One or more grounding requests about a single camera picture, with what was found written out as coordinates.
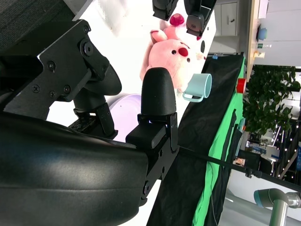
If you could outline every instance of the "black cable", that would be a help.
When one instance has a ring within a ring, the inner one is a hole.
[[[209,163],[209,165],[210,165],[210,167],[211,167],[211,170],[212,170],[212,177],[211,177],[211,184],[210,184],[210,187],[211,187],[211,204],[212,204],[212,212],[213,212],[213,218],[214,218],[215,224],[216,224],[216,226],[218,226],[218,223],[217,223],[216,218],[215,218],[214,205],[213,205],[213,197],[212,197],[212,195],[213,195],[213,190],[212,190],[212,183],[213,183],[213,167],[212,167],[212,165],[211,165],[211,162],[208,161],[208,163]]]

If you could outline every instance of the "light blue mug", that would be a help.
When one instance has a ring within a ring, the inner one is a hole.
[[[211,74],[193,74],[187,89],[183,93],[183,98],[191,102],[201,102],[209,96],[211,86]]]

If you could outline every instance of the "mug handle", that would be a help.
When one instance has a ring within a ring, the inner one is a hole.
[[[193,99],[193,98],[186,97],[186,93],[184,92],[184,93],[183,93],[183,98],[184,98],[185,100],[190,101],[190,102],[199,103],[199,102],[201,102],[201,101],[204,99],[204,96],[201,96],[201,97],[198,98],[198,99]]]

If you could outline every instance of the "screw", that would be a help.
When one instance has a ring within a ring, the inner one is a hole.
[[[148,181],[146,181],[143,188],[143,194],[147,195],[149,192],[150,192],[150,184]]]
[[[40,91],[40,87],[36,84],[32,86],[32,92],[38,93]]]
[[[90,28],[87,25],[85,25],[84,26],[84,33],[88,34],[89,31],[90,31]]]
[[[84,44],[84,53],[86,56],[91,56],[93,54],[93,46],[90,42]]]
[[[49,96],[50,96],[50,98],[55,98],[55,96],[56,96],[56,92],[55,91],[50,91],[49,92]]]
[[[71,92],[71,87],[69,85],[64,86],[64,93],[70,93]]]
[[[55,71],[55,63],[53,61],[48,61],[47,68],[48,68],[48,70],[54,72]]]

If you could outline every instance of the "pig ear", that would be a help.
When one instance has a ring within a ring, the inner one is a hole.
[[[166,34],[162,30],[153,30],[150,32],[153,43],[167,40]]]
[[[196,53],[196,57],[197,57],[197,60],[202,60],[204,59],[204,55],[202,53]]]

